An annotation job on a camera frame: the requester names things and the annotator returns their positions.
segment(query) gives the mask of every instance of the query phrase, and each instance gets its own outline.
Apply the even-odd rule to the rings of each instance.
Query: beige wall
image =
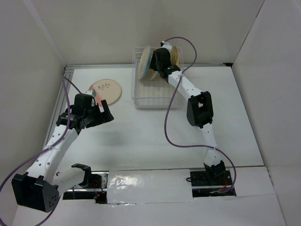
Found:
[[[288,226],[301,222],[300,6],[266,0],[232,67]]]
[[[21,0],[0,6],[0,181],[41,150],[63,66]],[[11,225],[11,180],[0,194],[0,216]]]
[[[135,46],[184,36],[198,63],[234,62],[264,0],[32,0],[68,64],[132,63]],[[193,50],[184,41],[184,61]]]

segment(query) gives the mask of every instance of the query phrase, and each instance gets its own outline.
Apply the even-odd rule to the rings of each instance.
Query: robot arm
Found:
[[[68,131],[62,141],[55,147],[52,146],[66,129],[67,110],[56,122],[55,131],[47,143],[49,151],[41,154],[23,175],[14,176],[12,186],[19,205],[50,212],[56,206],[59,197],[68,189],[77,184],[82,187],[88,185],[91,175],[89,166],[74,164],[66,172],[57,172],[57,167],[82,129],[114,119],[105,100],[102,101],[103,112],[100,112],[95,94],[95,91],[89,90],[86,94],[75,96],[74,105],[71,105]]]
[[[161,42],[161,48],[153,52],[150,69],[158,71],[162,79],[176,87],[182,71],[178,66],[171,64],[171,49],[171,44]],[[213,106],[210,93],[198,89],[185,76],[182,76],[178,91],[187,101],[186,116],[190,125],[198,127],[207,145],[216,147],[212,128]],[[204,166],[210,178],[216,178],[226,171],[221,154],[214,149],[207,149]]]

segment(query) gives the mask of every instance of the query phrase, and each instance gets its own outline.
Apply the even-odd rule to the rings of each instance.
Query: wall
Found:
[[[300,6],[266,0],[232,67],[288,226],[301,221]]]
[[[135,46],[185,36],[198,63],[234,62],[264,0],[32,0],[68,64],[132,63]],[[184,61],[193,50],[184,41]]]
[[[41,150],[63,66],[22,1],[1,1],[0,31],[2,182],[15,166]],[[0,216],[6,224],[12,224],[16,208],[9,181],[0,194]]]

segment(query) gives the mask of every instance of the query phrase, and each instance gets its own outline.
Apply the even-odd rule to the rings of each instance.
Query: white dish rack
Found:
[[[151,55],[157,47],[151,47]],[[183,70],[182,50],[178,49],[178,57],[180,58],[180,68]],[[139,80],[137,78],[137,68],[144,47],[135,47],[133,51],[133,72],[132,72],[132,99],[137,108],[167,108],[171,96],[174,93],[174,87],[169,85],[160,77],[153,80]],[[181,107],[183,105],[183,97],[177,92],[172,108]]]

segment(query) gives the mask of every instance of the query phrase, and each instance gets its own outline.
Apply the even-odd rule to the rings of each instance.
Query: dish rack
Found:
[[[151,56],[157,47],[151,47]],[[135,47],[133,50],[133,72],[132,72],[132,99],[136,108],[167,108],[174,93],[174,87],[169,85],[159,76],[153,80],[139,80],[137,78],[137,68],[144,47]],[[183,70],[182,50],[177,48],[180,58],[180,69]],[[183,97],[177,92],[172,108],[183,105]]]

